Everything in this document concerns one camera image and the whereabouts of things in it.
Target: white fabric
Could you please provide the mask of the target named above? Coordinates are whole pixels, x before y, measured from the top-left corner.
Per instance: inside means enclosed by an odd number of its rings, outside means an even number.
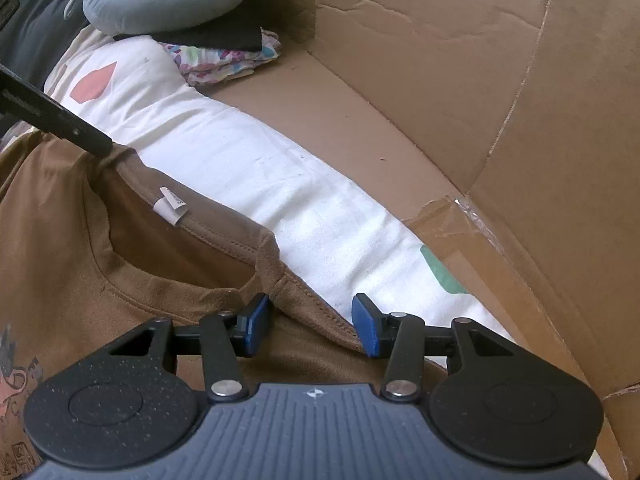
[[[69,97],[83,76],[113,62],[101,97],[84,104]],[[509,337],[475,298],[443,290],[402,222],[287,137],[190,88],[148,36],[114,44],[87,27],[45,90],[135,147],[149,167],[273,230],[283,261],[346,319],[351,298],[364,292],[384,312],[441,326],[471,317]],[[590,464],[608,478],[597,453]]]

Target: floral patterned cloth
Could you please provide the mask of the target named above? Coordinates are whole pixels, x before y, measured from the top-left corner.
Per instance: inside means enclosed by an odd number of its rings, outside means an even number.
[[[280,55],[278,35],[262,31],[262,50],[245,52],[222,48],[160,43],[190,86],[210,85],[254,73],[254,68],[273,61]]]

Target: brown shirt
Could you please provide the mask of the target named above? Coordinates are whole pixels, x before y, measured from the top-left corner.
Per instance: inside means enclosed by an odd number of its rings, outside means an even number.
[[[161,187],[187,204],[177,226],[152,209]],[[258,356],[241,360],[250,383],[382,378],[273,233],[122,146],[97,160],[36,132],[0,155],[0,283],[0,479],[38,461],[22,430],[38,382],[153,316],[197,323],[266,292],[276,310]],[[199,359],[181,358],[178,375],[202,387]]]

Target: gray gripper base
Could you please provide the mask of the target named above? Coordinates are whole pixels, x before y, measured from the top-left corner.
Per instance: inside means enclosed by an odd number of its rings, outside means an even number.
[[[45,462],[30,480],[597,480],[585,464],[544,472],[494,469],[460,455],[415,406],[368,384],[262,384],[250,399],[213,406],[182,447],[122,471]]]

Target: silver screw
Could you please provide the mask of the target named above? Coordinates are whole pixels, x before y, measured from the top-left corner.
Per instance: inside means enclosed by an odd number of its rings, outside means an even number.
[[[223,379],[213,383],[211,391],[220,397],[231,397],[242,391],[242,384],[231,379]]]
[[[408,397],[418,391],[418,386],[411,381],[400,379],[387,383],[385,389],[394,397]]]

